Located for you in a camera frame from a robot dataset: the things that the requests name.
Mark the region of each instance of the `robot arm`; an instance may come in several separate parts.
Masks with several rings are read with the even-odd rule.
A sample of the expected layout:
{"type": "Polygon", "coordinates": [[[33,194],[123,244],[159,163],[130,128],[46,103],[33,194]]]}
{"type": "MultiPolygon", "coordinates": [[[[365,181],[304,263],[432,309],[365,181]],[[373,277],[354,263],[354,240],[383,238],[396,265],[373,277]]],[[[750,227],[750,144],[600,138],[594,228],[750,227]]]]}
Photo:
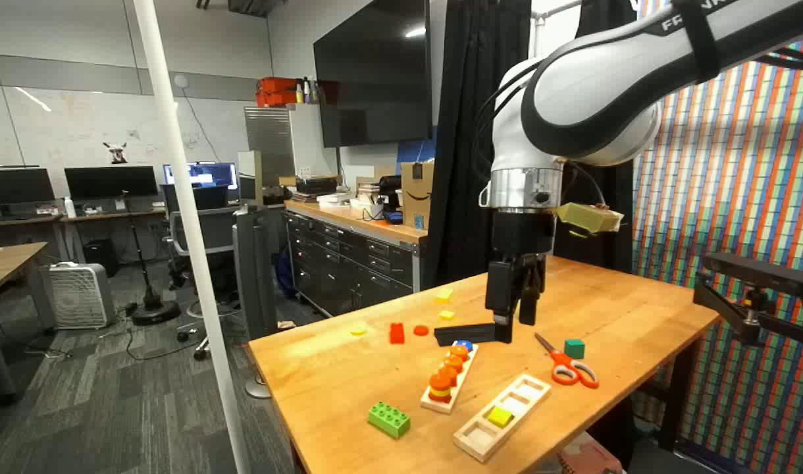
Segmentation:
{"type": "Polygon", "coordinates": [[[657,128],[657,101],[720,69],[803,36],[803,0],[671,0],[671,7],[578,36],[502,76],[491,124],[494,163],[478,194],[494,209],[486,309],[475,340],[510,343],[510,319],[533,325],[560,206],[564,161],[615,165],[657,128]]]}

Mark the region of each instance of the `metal pole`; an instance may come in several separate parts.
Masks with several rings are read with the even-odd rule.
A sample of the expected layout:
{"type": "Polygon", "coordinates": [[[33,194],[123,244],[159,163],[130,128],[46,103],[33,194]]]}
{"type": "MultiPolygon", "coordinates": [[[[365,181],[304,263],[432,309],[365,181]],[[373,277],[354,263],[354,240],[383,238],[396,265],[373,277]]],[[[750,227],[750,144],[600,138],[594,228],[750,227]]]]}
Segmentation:
{"type": "Polygon", "coordinates": [[[223,347],[221,327],[219,327],[219,309],[215,309],[215,298],[213,298],[207,252],[204,252],[204,243],[203,243],[203,235],[199,235],[195,194],[191,194],[191,186],[190,186],[190,163],[187,163],[187,151],[183,151],[183,143],[182,143],[173,92],[170,92],[170,84],[167,84],[167,65],[166,65],[166,55],[162,55],[154,2],[153,0],[133,0],[133,11],[136,11],[136,23],[140,23],[140,36],[141,36],[146,72],[149,72],[149,78],[153,78],[153,97],[154,97],[157,117],[159,117],[162,128],[166,128],[167,153],[173,156],[173,180],[175,180],[173,189],[175,189],[175,197],[179,197],[179,210],[182,210],[182,225],[183,225],[183,235],[187,235],[191,277],[195,277],[195,284],[198,284],[203,322],[204,322],[207,343],[211,343],[211,361],[213,361],[213,375],[215,375],[215,381],[219,381],[223,422],[225,422],[225,431],[228,431],[236,472],[245,474],[249,468],[246,468],[246,451],[245,451],[245,437],[241,437],[241,423],[238,423],[238,411],[236,411],[234,376],[232,376],[232,365],[225,361],[225,347],[223,347]]]}

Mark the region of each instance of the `cabinet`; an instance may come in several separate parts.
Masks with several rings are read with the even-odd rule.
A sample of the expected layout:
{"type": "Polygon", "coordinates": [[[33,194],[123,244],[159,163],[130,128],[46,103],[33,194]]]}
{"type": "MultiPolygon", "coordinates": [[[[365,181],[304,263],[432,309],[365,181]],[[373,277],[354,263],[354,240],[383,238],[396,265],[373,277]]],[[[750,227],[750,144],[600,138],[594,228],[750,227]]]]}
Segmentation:
{"type": "Polygon", "coordinates": [[[417,248],[286,210],[294,290],[333,317],[417,290],[417,248]]]}

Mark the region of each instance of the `office chair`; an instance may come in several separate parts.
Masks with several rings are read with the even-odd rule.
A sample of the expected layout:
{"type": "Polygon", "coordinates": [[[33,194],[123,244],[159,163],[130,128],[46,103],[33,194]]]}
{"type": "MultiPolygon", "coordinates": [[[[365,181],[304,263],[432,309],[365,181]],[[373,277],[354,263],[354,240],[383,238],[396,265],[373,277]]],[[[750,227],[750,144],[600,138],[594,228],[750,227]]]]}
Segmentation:
{"type": "MultiPolygon", "coordinates": [[[[203,209],[203,210],[198,210],[198,218],[199,218],[199,232],[204,240],[215,304],[219,304],[219,309],[234,309],[238,304],[236,269],[234,269],[234,210],[232,209],[203,209]]],[[[167,235],[170,235],[170,248],[175,250],[175,259],[182,260],[173,265],[183,265],[183,271],[190,271],[190,248],[187,248],[187,235],[183,235],[179,210],[167,213],[167,235]]],[[[198,304],[190,304],[187,317],[199,319],[198,304]]],[[[179,327],[175,336],[190,340],[190,334],[203,334],[203,325],[179,327]]],[[[203,361],[204,356],[207,356],[207,336],[203,336],[195,347],[198,361],[203,361]]]]}

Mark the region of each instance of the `black curtain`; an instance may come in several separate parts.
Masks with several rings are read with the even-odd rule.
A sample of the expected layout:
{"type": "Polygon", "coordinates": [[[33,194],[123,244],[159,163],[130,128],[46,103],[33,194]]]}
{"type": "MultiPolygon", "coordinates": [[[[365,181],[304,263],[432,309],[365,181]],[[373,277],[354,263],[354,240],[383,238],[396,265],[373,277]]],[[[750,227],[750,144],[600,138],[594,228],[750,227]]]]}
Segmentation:
{"type": "Polygon", "coordinates": [[[437,124],[424,284],[486,271],[490,210],[478,209],[491,144],[481,103],[528,55],[532,0],[446,0],[444,72],[437,124]]]}

